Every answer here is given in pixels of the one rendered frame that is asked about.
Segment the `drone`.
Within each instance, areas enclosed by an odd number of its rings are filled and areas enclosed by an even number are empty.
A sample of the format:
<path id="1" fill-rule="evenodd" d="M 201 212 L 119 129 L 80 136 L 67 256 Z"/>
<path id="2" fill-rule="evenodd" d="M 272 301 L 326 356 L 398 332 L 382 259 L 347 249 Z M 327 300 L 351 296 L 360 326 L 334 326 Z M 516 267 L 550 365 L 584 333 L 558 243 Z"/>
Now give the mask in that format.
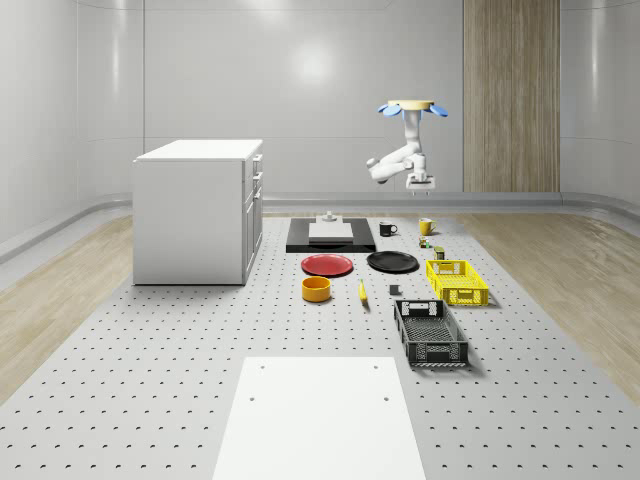
<path id="1" fill-rule="evenodd" d="M 448 111 L 432 100 L 389 100 L 377 111 L 386 117 L 395 116 L 404 111 L 426 111 L 441 117 L 448 116 Z"/>

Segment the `black plate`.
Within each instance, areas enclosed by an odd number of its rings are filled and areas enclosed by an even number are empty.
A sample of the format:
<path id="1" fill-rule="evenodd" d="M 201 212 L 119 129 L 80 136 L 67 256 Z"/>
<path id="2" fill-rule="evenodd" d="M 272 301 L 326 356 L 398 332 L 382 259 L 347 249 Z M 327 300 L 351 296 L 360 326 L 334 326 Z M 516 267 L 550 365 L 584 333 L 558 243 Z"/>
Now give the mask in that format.
<path id="1" fill-rule="evenodd" d="M 411 273 L 419 269 L 419 262 L 414 256 L 399 251 L 371 253 L 367 263 L 377 271 L 391 274 Z"/>

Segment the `yellow basket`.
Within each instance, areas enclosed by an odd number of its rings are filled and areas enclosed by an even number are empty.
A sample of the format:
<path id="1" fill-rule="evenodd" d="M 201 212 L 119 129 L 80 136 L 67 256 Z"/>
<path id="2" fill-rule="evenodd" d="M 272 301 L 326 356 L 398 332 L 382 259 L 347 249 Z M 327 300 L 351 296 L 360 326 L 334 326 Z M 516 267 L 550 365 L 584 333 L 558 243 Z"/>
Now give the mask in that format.
<path id="1" fill-rule="evenodd" d="M 466 260 L 428 260 L 426 276 L 437 298 L 449 305 L 488 304 L 489 288 Z"/>

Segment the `red plate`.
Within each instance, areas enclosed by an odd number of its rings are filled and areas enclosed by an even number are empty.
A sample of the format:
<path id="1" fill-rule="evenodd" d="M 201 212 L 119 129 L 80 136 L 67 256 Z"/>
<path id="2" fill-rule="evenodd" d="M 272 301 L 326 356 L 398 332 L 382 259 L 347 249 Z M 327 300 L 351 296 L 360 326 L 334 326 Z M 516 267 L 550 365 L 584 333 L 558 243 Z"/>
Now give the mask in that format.
<path id="1" fill-rule="evenodd" d="M 342 255 L 317 254 L 304 258 L 301 268 L 312 276 L 339 277 L 349 274 L 353 263 Z"/>

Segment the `yellow bowl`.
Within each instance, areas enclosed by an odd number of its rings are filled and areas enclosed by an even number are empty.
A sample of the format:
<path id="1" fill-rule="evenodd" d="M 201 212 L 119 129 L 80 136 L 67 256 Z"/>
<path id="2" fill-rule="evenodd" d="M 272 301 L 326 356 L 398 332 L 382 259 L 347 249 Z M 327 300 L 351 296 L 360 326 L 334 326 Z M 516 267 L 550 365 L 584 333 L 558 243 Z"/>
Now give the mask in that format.
<path id="1" fill-rule="evenodd" d="M 302 281 L 302 298 L 308 302 L 320 303 L 331 296 L 331 281 L 322 276 L 307 277 Z"/>

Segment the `dark grey basket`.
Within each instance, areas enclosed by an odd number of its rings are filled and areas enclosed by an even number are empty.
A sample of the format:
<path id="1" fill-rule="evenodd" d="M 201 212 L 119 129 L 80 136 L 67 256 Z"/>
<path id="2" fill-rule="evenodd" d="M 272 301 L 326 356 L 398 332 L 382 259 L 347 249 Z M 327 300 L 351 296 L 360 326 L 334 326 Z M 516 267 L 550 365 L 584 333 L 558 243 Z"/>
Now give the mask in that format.
<path id="1" fill-rule="evenodd" d="M 408 361 L 464 365 L 468 340 L 442 300 L 396 300 L 394 317 Z"/>

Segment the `white cabinet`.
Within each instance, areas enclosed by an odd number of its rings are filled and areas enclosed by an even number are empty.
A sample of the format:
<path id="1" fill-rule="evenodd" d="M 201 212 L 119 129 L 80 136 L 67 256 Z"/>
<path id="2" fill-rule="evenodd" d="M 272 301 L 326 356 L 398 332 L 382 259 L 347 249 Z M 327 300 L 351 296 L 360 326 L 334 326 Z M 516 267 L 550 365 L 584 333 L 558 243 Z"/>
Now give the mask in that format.
<path id="1" fill-rule="evenodd" d="M 134 160 L 134 283 L 246 283 L 262 237 L 262 146 L 176 140 Z"/>

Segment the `white board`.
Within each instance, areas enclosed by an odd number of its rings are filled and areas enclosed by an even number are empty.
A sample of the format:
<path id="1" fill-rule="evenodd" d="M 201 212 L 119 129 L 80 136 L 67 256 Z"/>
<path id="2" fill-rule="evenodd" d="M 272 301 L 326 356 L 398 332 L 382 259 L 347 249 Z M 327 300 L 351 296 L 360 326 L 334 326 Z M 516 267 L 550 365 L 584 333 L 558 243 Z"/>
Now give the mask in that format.
<path id="1" fill-rule="evenodd" d="M 213 480 L 425 480 L 391 357 L 248 357 Z"/>

